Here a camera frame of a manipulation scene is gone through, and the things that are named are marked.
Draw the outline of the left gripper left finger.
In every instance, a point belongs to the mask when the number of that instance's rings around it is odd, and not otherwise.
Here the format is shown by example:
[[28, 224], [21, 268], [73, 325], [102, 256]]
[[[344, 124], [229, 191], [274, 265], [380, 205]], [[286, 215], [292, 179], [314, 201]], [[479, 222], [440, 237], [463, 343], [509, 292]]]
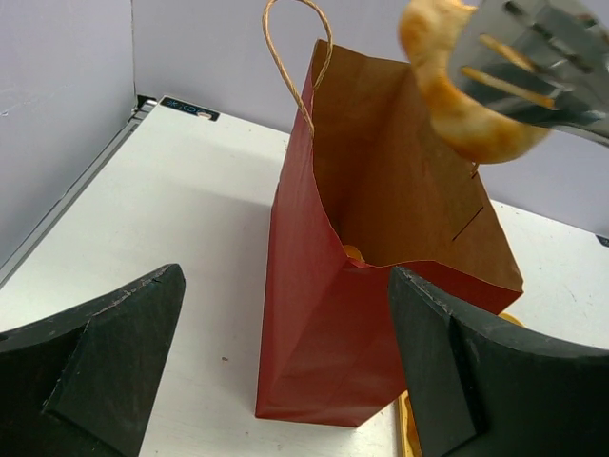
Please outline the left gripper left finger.
[[168, 264], [2, 332], [2, 455], [138, 455], [185, 290]]

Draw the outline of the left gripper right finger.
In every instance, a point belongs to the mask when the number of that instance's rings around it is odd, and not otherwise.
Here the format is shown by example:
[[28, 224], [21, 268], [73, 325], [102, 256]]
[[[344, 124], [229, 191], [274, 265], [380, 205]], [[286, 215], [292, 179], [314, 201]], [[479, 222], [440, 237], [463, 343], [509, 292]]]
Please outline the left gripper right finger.
[[608, 352], [512, 324], [396, 267], [389, 308], [426, 456], [604, 456]]

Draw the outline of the flower shaped golden bread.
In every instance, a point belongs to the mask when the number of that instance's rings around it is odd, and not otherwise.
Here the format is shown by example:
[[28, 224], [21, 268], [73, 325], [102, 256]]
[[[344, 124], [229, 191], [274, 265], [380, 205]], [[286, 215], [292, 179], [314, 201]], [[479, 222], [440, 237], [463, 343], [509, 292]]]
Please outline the flower shaped golden bread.
[[365, 260], [362, 253], [352, 245], [343, 245], [344, 253], [350, 263], [356, 266], [364, 266]]

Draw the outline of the metal serving tongs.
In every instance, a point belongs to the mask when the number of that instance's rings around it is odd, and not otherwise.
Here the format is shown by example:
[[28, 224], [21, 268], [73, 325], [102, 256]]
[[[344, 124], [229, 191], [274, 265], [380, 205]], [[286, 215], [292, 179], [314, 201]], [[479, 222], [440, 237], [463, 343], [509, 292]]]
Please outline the metal serving tongs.
[[480, 2], [448, 75], [508, 118], [608, 144], [608, 27], [581, 1]]

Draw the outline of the pale crescent bread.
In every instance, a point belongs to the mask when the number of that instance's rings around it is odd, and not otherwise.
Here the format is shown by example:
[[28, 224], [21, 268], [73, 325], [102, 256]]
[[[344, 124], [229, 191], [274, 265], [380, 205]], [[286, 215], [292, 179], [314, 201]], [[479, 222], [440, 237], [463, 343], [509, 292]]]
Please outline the pale crescent bread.
[[488, 109], [449, 80], [449, 56], [477, 9], [462, 1], [411, 1], [404, 7], [398, 34], [435, 132], [476, 165], [505, 163], [526, 154], [550, 130]]

